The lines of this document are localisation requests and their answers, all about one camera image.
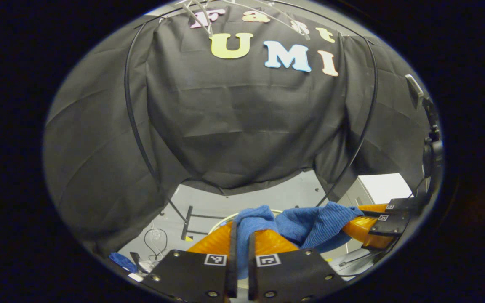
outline black fabric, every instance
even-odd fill
[[[310,20],[310,41],[275,21],[246,23],[245,8],[225,6],[214,33],[250,32],[238,59],[211,53],[204,29],[181,14],[152,21],[131,56],[131,96],[148,158],[168,194],[183,183],[218,194],[268,188],[314,169],[325,189],[344,168],[366,122],[373,92],[370,53],[360,37],[323,40]],[[289,23],[274,10],[267,13]],[[60,88],[44,142],[46,183],[63,220],[83,243],[106,256],[119,250],[165,207],[133,137],[123,89],[129,45],[144,16],[94,48]],[[311,72],[265,67],[265,40],[309,48]],[[373,39],[379,67],[377,108],[354,165],[331,194],[342,196],[361,174],[400,172],[411,188],[423,173],[428,125],[412,107],[405,74],[414,71]],[[334,54],[338,77],[325,75],[317,50]]]

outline blue cloth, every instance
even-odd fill
[[[274,215],[267,205],[241,211],[233,224],[237,224],[237,278],[248,277],[248,239],[258,230],[272,229],[278,232]]]
[[[286,209],[276,219],[267,205],[241,211],[234,222],[237,224],[237,278],[248,277],[248,238],[253,232],[272,229],[301,249],[313,247],[325,253],[351,239],[342,228],[359,215],[363,213],[356,207],[330,201],[325,207]]]
[[[138,272],[138,267],[130,261],[127,257],[120,253],[112,252],[109,258],[117,263],[119,266],[126,268],[129,272],[136,274]]]

